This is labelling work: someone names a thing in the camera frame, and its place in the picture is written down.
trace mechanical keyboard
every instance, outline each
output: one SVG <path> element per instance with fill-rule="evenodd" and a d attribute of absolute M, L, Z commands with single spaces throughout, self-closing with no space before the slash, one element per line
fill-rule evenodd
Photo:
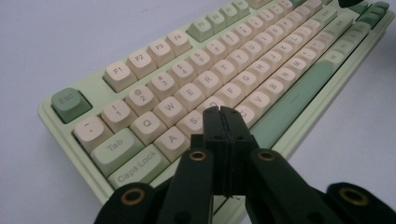
<path fill-rule="evenodd" d="M 241 113 L 262 148 L 296 148 L 394 19 L 384 2 L 234 0 L 48 97 L 40 118 L 104 203 L 172 176 L 202 112 Z M 232 223 L 244 198 L 214 200 Z"/>

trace green keyboard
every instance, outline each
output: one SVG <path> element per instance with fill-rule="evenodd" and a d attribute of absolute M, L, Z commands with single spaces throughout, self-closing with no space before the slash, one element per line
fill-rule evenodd
<path fill-rule="evenodd" d="M 261 147 L 288 157 L 394 17 L 384 2 L 234 0 L 54 93 L 38 114 L 102 203 L 172 176 L 210 106 L 235 108 Z M 244 209 L 244 197 L 216 196 L 213 222 Z"/>

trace white background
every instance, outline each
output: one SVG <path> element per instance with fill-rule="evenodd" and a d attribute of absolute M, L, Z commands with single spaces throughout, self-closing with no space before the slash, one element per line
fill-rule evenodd
<path fill-rule="evenodd" d="M 225 3 L 0 1 L 0 223 L 92 223 L 101 204 L 39 119 L 39 103 Z M 394 210 L 395 46 L 394 21 L 290 158 L 313 187 L 354 183 Z"/>

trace light green keyboard frame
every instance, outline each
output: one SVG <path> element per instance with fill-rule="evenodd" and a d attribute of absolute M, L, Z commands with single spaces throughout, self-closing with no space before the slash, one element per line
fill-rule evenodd
<path fill-rule="evenodd" d="M 330 3 L 332 6 L 337 6 L 336 1 Z M 266 6 L 259 8 L 258 10 L 250 9 L 251 15 L 256 15 L 258 11 L 266 8 Z M 347 11 L 349 9 L 339 9 L 339 11 Z M 344 64 L 337 70 L 337 72 L 332 76 L 332 78 L 327 82 L 327 84 L 321 89 L 317 96 L 311 101 L 311 103 L 305 108 L 305 110 L 300 114 L 300 116 L 291 124 L 291 126 L 286 130 L 286 132 L 278 139 L 275 145 L 272 147 L 273 150 L 280 152 L 285 157 L 288 157 L 292 151 L 300 144 L 304 137 L 309 133 L 310 129 L 315 125 L 317 120 L 320 118 L 321 114 L 330 105 L 332 100 L 336 97 L 338 92 L 345 86 L 347 81 L 353 75 L 354 71 L 357 69 L 359 64 L 364 60 L 365 56 L 370 52 L 370 50 L 375 46 L 375 43 L 379 38 L 385 33 L 386 28 L 395 18 L 395 13 L 388 10 L 387 14 L 383 19 L 375 26 L 373 30 L 363 39 L 359 46 L 352 52 Z M 180 27 L 180 30 L 187 30 L 190 24 L 186 24 Z M 234 25 L 226 28 L 227 30 L 232 30 Z M 216 39 L 219 34 L 212 36 L 210 39 Z M 205 46 L 203 43 L 196 42 L 193 38 L 190 38 L 191 44 L 194 49 L 201 49 Z M 191 51 L 187 51 L 181 56 L 177 57 L 177 60 L 186 59 Z M 122 61 L 127 60 L 127 56 L 121 59 Z M 90 74 L 89 76 L 83 78 L 81 81 L 70 85 L 70 88 L 81 91 L 81 93 L 88 99 L 92 105 L 92 109 L 87 113 L 83 114 L 79 118 L 63 124 L 59 119 L 58 115 L 54 112 L 51 107 L 51 96 L 44 100 L 39 108 L 38 114 L 43 122 L 46 124 L 49 131 L 53 134 L 55 139 L 60 144 L 61 148 L 64 150 L 66 155 L 69 157 L 70 161 L 76 166 L 78 171 L 81 173 L 83 178 L 92 188 L 93 192 L 96 194 L 101 203 L 105 203 L 108 197 L 113 193 L 113 188 L 107 182 L 107 180 L 100 173 L 99 169 L 92 162 L 89 155 L 83 150 L 75 139 L 73 135 L 73 130 L 77 123 L 82 119 L 90 116 L 100 115 L 105 105 L 116 100 L 124 99 L 128 92 L 138 85 L 146 84 L 150 79 L 156 74 L 167 71 L 174 61 L 162 66 L 152 74 L 140 79 L 131 87 L 115 93 L 111 90 L 108 85 L 103 81 L 103 75 L 105 73 L 105 68 Z M 253 128 L 251 131 L 256 138 L 260 137 L 260 128 Z M 233 223 L 240 218 L 240 215 L 245 210 L 243 205 L 244 200 L 240 200 L 239 203 L 228 204 L 227 208 L 221 208 L 219 214 L 214 218 L 214 223 Z M 224 217 L 222 212 L 227 210 L 228 215 L 233 214 L 231 217 Z"/>

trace spacebar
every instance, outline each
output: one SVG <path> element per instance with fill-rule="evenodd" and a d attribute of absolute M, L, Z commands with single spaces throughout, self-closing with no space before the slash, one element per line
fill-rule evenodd
<path fill-rule="evenodd" d="M 271 148 L 289 128 L 336 70 L 324 60 L 314 63 L 307 72 L 250 129 L 261 148 Z"/>

